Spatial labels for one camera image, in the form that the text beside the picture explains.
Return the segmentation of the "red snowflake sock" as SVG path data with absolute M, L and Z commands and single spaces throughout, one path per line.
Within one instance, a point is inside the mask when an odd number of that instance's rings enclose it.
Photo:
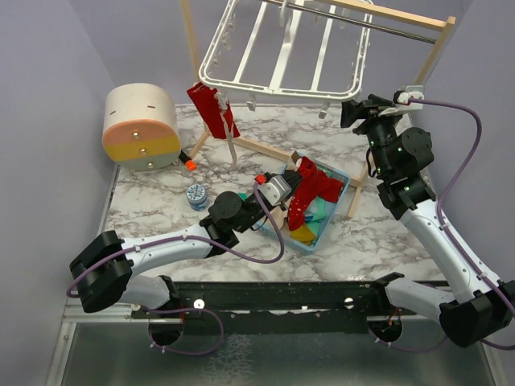
M 336 203 L 340 197 L 344 183 L 333 179 L 319 170 L 316 164 L 306 156 L 300 159 L 297 171 L 301 182 L 296 189 L 288 210 L 288 227 L 296 231 L 305 223 L 305 211 L 311 202 L 320 197 L 330 203 Z

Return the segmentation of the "white plastic clip hanger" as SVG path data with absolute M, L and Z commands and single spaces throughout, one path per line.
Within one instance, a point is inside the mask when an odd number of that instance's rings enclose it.
M 228 1 L 200 65 L 206 85 L 322 106 L 359 96 L 371 14 L 315 1 Z

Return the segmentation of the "red beige reindeer sock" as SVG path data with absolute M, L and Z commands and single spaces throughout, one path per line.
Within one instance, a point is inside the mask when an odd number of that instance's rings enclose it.
M 231 170 L 235 170 L 237 166 L 237 152 L 235 150 L 233 144 L 233 131 L 229 126 L 228 120 L 225 117 L 225 114 L 229 110 L 229 99 L 222 92 L 216 92 L 215 97 L 218 101 L 218 105 L 220 107 L 220 119 L 222 121 L 224 131 L 225 131 L 225 140 L 227 142 L 229 153 L 232 158 Z

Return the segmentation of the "red santa sock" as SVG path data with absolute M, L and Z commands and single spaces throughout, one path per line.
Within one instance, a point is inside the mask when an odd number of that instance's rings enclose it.
M 230 103 L 227 101 L 222 109 L 217 97 L 218 93 L 216 88 L 210 88 L 201 82 L 187 90 L 188 96 L 214 138 L 226 139 L 224 122 L 228 125 L 229 133 L 234 138 L 238 138 L 241 134 L 233 119 Z

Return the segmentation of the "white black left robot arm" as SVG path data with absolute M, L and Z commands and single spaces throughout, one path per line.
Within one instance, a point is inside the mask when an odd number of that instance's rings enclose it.
M 301 180 L 300 173 L 293 170 L 259 175 L 246 199 L 225 191 L 215 198 L 207 217 L 177 232 L 133 239 L 123 239 L 114 230 L 101 232 L 70 263 L 73 281 L 66 294 L 79 299 L 86 313 L 128 302 L 169 317 L 178 306 L 171 280 L 159 277 L 147 281 L 142 274 L 163 265 L 224 253 L 245 259 L 234 250 L 239 242 L 237 234 L 270 220 L 271 210 L 285 203 Z

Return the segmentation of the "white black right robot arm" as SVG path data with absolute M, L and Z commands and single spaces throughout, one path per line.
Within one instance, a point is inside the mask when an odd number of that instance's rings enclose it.
M 445 194 L 436 195 L 421 171 L 433 160 L 432 139 L 422 128 L 401 133 L 396 125 L 408 112 L 428 101 L 422 92 L 397 92 L 392 100 L 373 94 L 362 101 L 345 101 L 341 127 L 355 121 L 353 130 L 366 136 L 368 161 L 375 164 L 379 198 L 419 240 L 447 280 L 442 291 L 392 273 L 379 280 L 382 286 L 369 295 L 378 314 L 401 308 L 437 322 L 458 347 L 485 342 L 514 318 L 514 283 L 503 281 L 467 245 L 443 213 Z

